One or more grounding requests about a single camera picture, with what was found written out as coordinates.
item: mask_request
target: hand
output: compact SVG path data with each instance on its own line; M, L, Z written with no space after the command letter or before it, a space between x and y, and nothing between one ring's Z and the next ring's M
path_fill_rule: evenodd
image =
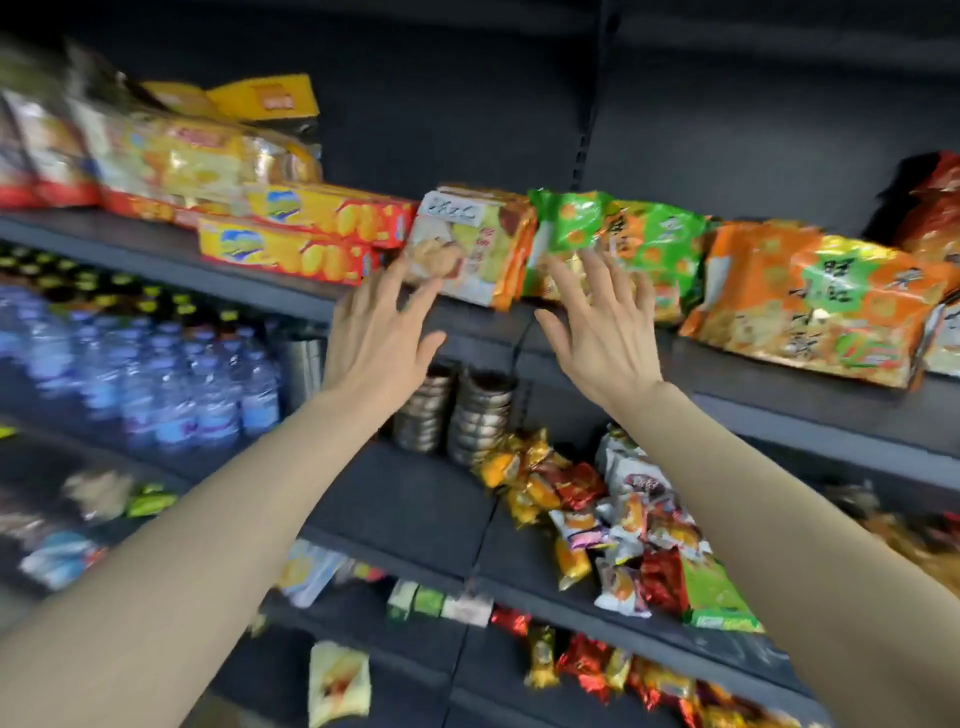
M377 426L423 384L430 361L446 339L445 333L434 331L420 340L441 280L428 280L402 311L396 310L407 266L400 257L347 294L333 312L327 343L324 390L344 391L349 399L368 403Z
M663 381L654 336L654 291L641 276L636 295L627 272L608 255L580 252L592 305L573 273L557 258L546 266L566 307L570 331L545 309L536 312L564 374L587 399L616 420Z

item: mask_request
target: price tag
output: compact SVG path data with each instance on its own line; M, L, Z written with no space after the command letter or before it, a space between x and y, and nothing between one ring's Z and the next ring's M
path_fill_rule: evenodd
M483 224L487 206L476 200L469 200L443 192L428 192L420 203L420 214L438 217L448 223L469 225L479 228Z

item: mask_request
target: cracker package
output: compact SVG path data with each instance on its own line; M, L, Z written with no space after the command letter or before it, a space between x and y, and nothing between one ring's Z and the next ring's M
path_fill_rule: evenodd
M797 223L728 223L681 335L765 361L906 388L942 313L947 263Z
M444 279L451 298L507 310L519 296L537 216L522 195L442 185L428 192L410 230L410 282Z

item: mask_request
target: green snack bag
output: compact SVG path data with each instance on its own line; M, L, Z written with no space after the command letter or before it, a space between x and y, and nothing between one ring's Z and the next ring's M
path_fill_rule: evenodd
M704 254L707 218L663 203L611 200L603 248L628 272L643 271L654 284L655 319L679 323Z
M417 595L414 597L414 612L429 615L430 617L439 617L444 608L444 595L435 589L419 587Z
M681 558L687 609L684 621L694 627L736 632L764 632L759 619L727 577L727 570L712 558Z
M543 269L542 257L563 256L567 265L582 278L583 268L576 253L597 242L604 225L604 210L611 196L605 192L551 192L547 189L531 189L527 196L537 210L540 224L527 258L523 295L556 301L560 297Z

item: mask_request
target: yellow package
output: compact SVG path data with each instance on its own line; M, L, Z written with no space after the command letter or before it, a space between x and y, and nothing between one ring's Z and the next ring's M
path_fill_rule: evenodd
M445 295L506 310L536 223L519 195L441 186L423 198L410 230L409 279L444 279Z
M728 223L682 335L754 358L905 388L948 290L948 263L789 223Z
M320 728L338 717L367 716L370 699L370 658L366 653L333 642L313 645L307 698L310 728Z

